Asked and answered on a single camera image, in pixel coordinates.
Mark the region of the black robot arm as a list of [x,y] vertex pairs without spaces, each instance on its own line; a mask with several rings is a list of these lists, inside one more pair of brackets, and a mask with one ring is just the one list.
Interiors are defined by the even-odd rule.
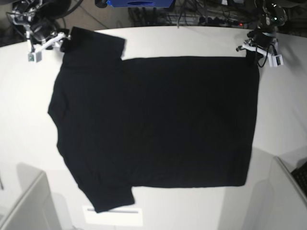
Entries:
[[283,7],[272,0],[254,1],[257,9],[257,27],[248,33],[248,39],[236,48],[236,51],[250,50],[260,52],[263,50],[273,56],[277,55],[277,27],[287,21]]
[[24,28],[22,35],[32,53],[37,44],[43,45],[59,34],[68,36],[69,29],[61,27],[57,19],[63,18],[70,6],[70,0],[19,0],[7,16],[16,29]]

